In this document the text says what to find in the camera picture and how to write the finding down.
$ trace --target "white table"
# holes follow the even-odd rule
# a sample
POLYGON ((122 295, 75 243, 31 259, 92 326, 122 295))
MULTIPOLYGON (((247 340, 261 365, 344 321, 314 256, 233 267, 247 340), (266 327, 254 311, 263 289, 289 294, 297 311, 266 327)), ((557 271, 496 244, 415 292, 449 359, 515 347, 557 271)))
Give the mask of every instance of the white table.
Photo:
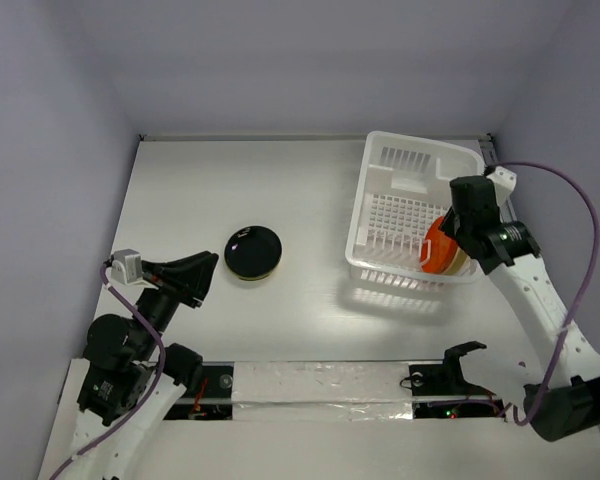
MULTIPOLYGON (((479 152, 476 141, 456 143, 479 152)), ((133 248, 152 261, 202 250, 222 256, 228 238, 248 225, 272 228, 283 244, 281 264, 260 282, 236 279, 221 260, 202 308, 180 307, 165 343, 206 361, 433 359, 469 340, 528 357, 522 328, 486 278, 403 301, 349 279, 344 248, 363 147, 357 140, 141 143, 114 250, 133 248)), ((132 299, 140 293, 122 290, 132 299)), ((127 315, 103 292, 96 314, 112 312, 127 315)), ((70 378, 66 398, 75 398, 80 378, 70 378)), ((64 455, 75 415, 68 404, 46 471, 64 455)), ((531 428, 493 419, 163 422, 138 475, 600 479, 600 435, 591 429, 549 444, 531 428)))

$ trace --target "orange plate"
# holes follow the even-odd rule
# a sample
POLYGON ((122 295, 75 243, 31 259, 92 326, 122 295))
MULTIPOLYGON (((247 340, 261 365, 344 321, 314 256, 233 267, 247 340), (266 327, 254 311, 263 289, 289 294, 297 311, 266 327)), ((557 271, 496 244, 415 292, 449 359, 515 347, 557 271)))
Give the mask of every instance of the orange plate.
POLYGON ((422 265, 423 272, 444 273, 451 266, 458 252, 458 244, 440 231, 443 219, 444 217, 437 218, 429 228, 427 236, 424 237, 425 242, 420 252, 420 262, 424 262, 429 256, 429 248, 431 248, 431 258, 422 265))

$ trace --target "gray wall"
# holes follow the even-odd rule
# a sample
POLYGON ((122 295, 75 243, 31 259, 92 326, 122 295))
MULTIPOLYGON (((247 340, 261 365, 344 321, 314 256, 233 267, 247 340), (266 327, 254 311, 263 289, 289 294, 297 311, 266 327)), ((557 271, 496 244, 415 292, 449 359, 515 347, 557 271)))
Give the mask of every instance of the gray wall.
POLYGON ((0 479, 37 476, 137 145, 65 3, 0 0, 0 479))
MULTIPOLYGON (((600 214, 600 1, 574 3, 496 138, 501 161, 563 169, 600 214)), ((544 247, 549 274, 570 301, 591 249, 591 221, 566 184, 549 174, 519 173, 516 213, 544 247)), ((600 260, 577 320, 600 352, 600 260)))
POLYGON ((483 133, 570 0, 73 0, 142 133, 483 133))

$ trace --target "white dish rack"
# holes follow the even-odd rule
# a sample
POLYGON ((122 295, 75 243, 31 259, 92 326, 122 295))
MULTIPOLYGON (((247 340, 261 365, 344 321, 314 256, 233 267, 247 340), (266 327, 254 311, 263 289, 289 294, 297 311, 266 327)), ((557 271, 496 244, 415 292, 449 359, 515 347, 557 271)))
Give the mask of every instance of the white dish rack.
POLYGON ((473 260, 454 275, 425 273, 420 253, 429 227, 451 206, 449 182, 483 170, 482 157, 467 148, 370 133, 347 240, 351 276, 418 290, 467 283, 481 276, 473 260))

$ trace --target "cable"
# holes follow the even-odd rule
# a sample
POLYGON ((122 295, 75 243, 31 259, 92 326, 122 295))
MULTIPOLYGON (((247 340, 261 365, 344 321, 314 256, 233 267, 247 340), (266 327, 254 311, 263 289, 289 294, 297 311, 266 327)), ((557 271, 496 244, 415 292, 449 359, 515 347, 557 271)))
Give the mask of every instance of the cable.
POLYGON ((57 478, 59 478, 62 472, 64 472, 64 470, 69 465, 71 465, 78 457, 81 457, 85 453, 96 448, 107 438, 111 437, 114 433, 120 430, 131 419, 131 417, 138 413, 138 410, 140 410, 142 406, 147 402, 147 400, 149 400, 149 398, 153 394, 153 391, 158 386, 158 382, 160 381, 160 377, 162 376, 162 372, 164 371, 164 363, 167 352, 164 348, 164 343, 162 343, 162 338, 160 337, 160 334, 156 331, 155 328, 151 326, 149 321, 138 311, 138 309, 135 306, 133 306, 126 298, 124 298, 122 294, 118 292, 118 290, 116 290, 113 287, 113 285, 111 285, 111 283, 109 283, 109 279, 107 278, 107 269, 110 266, 111 265, 109 262, 105 262, 100 267, 100 279, 102 280, 102 284, 109 291, 109 293, 111 293, 111 295, 113 295, 120 303, 122 303, 122 305, 124 305, 124 307, 127 310, 129 310, 129 312, 131 312, 133 317, 140 322, 140 324, 147 330, 147 332, 149 332, 153 340, 155 340, 156 345, 158 346, 158 350, 160 352, 158 356, 158 365, 156 367, 155 376, 153 377, 153 382, 151 382, 149 389, 144 394, 144 396, 138 401, 138 403, 136 403, 135 407, 129 410, 129 412, 124 417, 122 417, 122 419, 118 423, 109 428, 109 430, 107 430, 105 433, 94 439, 92 442, 82 447, 75 454, 71 455, 71 457, 65 460, 64 463, 60 465, 55 472, 53 472, 53 475, 49 477, 49 480, 56 480, 57 478))
MULTIPOLYGON (((557 175, 558 177, 560 177, 564 181, 566 181, 569 185, 571 185, 576 192, 578 192, 578 195, 580 195, 580 197, 584 201, 585 205, 587 206, 587 209, 589 210, 589 214, 591 215, 591 221, 593 223, 593 245, 591 247, 591 255, 589 256, 589 266, 587 267, 587 272, 585 273, 585 276, 582 280, 582 284, 580 285, 580 288, 578 289, 578 292, 576 293, 576 296, 574 297, 573 302, 571 303, 571 306, 567 310, 567 314, 564 317, 564 321, 562 322, 562 330, 560 332, 560 335, 558 335, 558 339, 556 340, 556 346, 553 350, 553 355, 551 356, 551 360, 549 361, 549 364, 547 365, 547 371, 544 374, 544 378, 542 379, 542 383, 540 384, 540 388, 538 389, 538 392, 533 401, 533 404, 531 405, 531 408, 529 408, 529 413, 527 414, 527 416, 522 420, 520 420, 520 417, 519 417, 518 407, 513 405, 513 420, 516 422, 517 425, 520 425, 521 427, 523 427, 523 426, 531 423, 533 418, 536 416, 536 414, 538 413, 538 410, 540 409, 540 406, 542 404, 542 399, 544 398, 545 394, 547 393, 547 390, 549 390, 549 382, 551 381, 553 372, 555 371, 556 366, 558 365, 558 362, 560 361, 560 354, 562 352, 562 349, 564 348, 564 343, 567 339, 567 334, 569 333, 565 327, 567 327, 573 321, 578 308, 580 308, 580 304, 582 303, 584 294, 587 291, 587 289, 589 288, 589 284, 591 283, 591 278, 593 277, 593 272, 595 271, 595 268, 596 268, 596 262, 598 261, 598 250, 600 249, 600 219, 598 218, 598 213, 596 212, 596 209, 593 206, 593 202, 589 198, 589 195, 587 195, 587 193, 584 191, 584 189, 580 185, 578 185, 576 183, 576 181, 573 180, 566 173, 564 173, 556 168, 549 167, 547 165, 542 165, 540 163, 534 163, 534 162, 505 162, 505 163, 499 163, 498 166, 499 167, 532 167, 532 168, 537 168, 540 170, 545 170, 547 172, 553 173, 554 175, 557 175)), ((470 403, 470 402, 484 403, 485 400, 467 399, 467 400, 463 401, 462 403, 470 403)), ((435 405, 447 405, 448 404, 448 403, 443 403, 443 402, 432 402, 432 403, 435 405)), ((511 406, 512 406, 511 403, 507 404, 505 406, 505 408, 502 411, 500 411, 500 413, 498 413, 497 416, 502 416, 504 413, 506 413, 506 411, 511 406)))

